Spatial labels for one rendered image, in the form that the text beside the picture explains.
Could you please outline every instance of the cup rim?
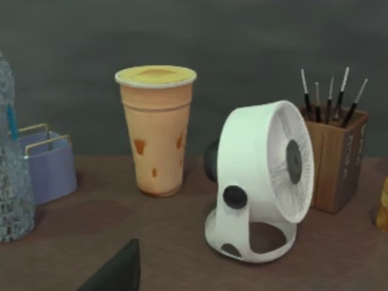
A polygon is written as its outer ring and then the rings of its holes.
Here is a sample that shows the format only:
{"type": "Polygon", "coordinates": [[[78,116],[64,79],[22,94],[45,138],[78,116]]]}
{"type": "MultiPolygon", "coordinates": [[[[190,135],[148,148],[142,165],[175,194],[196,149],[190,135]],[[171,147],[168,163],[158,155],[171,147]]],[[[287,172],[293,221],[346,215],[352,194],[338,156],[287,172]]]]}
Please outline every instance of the cup rim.
{"type": "Polygon", "coordinates": [[[194,70],[192,69],[189,69],[189,68],[186,68],[186,67],[178,67],[178,66],[174,66],[176,68],[179,68],[179,69],[183,69],[183,70],[187,70],[189,71],[190,73],[193,74],[192,77],[190,77],[189,79],[185,79],[185,80],[182,80],[182,81],[178,81],[178,82],[171,82],[171,83],[161,83],[161,84],[150,84],[150,83],[142,83],[142,82],[136,82],[136,81],[133,81],[133,80],[128,80],[128,79],[122,79],[119,77],[119,74],[122,73],[123,71],[125,70],[128,70],[128,69],[131,69],[131,68],[126,68],[126,69],[122,69],[120,71],[118,71],[117,73],[115,73],[115,81],[120,84],[120,85],[124,85],[124,86],[129,86],[129,87],[134,87],[134,88],[141,88],[141,89],[166,89],[166,88],[174,88],[174,87],[180,87],[180,86],[184,86],[184,85],[187,85],[187,84],[190,84],[192,82],[195,81],[196,77],[197,77],[197,74],[194,70]]]}

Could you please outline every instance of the blue strip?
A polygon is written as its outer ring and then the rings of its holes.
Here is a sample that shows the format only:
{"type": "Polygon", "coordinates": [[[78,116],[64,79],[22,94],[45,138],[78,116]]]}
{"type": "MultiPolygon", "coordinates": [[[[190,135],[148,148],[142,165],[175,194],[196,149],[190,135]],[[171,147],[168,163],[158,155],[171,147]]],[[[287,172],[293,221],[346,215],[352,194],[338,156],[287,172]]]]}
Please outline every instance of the blue strip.
{"type": "Polygon", "coordinates": [[[7,119],[8,119],[8,126],[11,131],[11,138],[13,141],[16,141],[19,138],[19,131],[18,126],[16,125],[15,116],[13,114],[12,105],[8,105],[7,107],[7,119]]]}

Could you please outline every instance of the white fan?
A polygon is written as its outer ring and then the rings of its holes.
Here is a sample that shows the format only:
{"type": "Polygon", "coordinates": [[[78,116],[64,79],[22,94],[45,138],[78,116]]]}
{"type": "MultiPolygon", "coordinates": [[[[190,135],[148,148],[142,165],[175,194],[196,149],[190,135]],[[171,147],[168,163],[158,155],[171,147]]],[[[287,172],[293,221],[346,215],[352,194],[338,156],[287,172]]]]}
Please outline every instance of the white fan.
{"type": "Polygon", "coordinates": [[[217,207],[205,223],[208,244],[251,263],[283,256],[295,242],[296,224],[305,217],[313,192],[312,145],[298,108],[279,101],[234,110],[204,159],[207,176],[218,183],[217,207]],[[280,229],[286,244],[255,253],[249,222],[280,229]],[[224,251],[224,245],[241,256],[224,251]]]}

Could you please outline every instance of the gold handle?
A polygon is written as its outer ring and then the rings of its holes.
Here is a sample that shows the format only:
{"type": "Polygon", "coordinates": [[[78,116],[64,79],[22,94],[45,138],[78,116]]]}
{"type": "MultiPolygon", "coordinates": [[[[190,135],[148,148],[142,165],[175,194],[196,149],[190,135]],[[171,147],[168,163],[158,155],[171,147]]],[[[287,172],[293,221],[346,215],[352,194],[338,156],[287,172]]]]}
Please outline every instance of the gold handle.
{"type": "Polygon", "coordinates": [[[19,129],[19,133],[21,132],[29,132],[30,130],[34,130],[34,129],[38,129],[40,127],[44,127],[45,128],[45,132],[49,132],[49,125],[47,123],[40,123],[40,124],[35,124],[35,125],[32,125],[32,126],[28,126],[28,127],[24,127],[23,129],[19,129]]]}
{"type": "Polygon", "coordinates": [[[53,143],[55,141],[59,141],[61,139],[67,139],[67,141],[69,142],[69,145],[72,144],[72,139],[71,139],[70,135],[62,135],[62,136],[59,136],[57,138],[46,139],[45,141],[40,141],[40,142],[36,142],[34,144],[29,144],[28,146],[25,147],[24,154],[25,154],[25,156],[29,156],[30,150],[32,148],[41,146],[43,144],[51,144],[51,143],[53,143]]]}

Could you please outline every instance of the iced coffee cup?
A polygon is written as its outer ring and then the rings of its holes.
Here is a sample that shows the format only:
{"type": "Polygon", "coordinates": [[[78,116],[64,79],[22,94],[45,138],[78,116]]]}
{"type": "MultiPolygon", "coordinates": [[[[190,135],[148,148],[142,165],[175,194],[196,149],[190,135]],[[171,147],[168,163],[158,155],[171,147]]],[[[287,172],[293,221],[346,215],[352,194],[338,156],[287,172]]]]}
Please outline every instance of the iced coffee cup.
{"type": "Polygon", "coordinates": [[[184,151],[196,73],[170,65],[147,65],[115,75],[142,193],[171,196],[182,186],[184,151]]]}

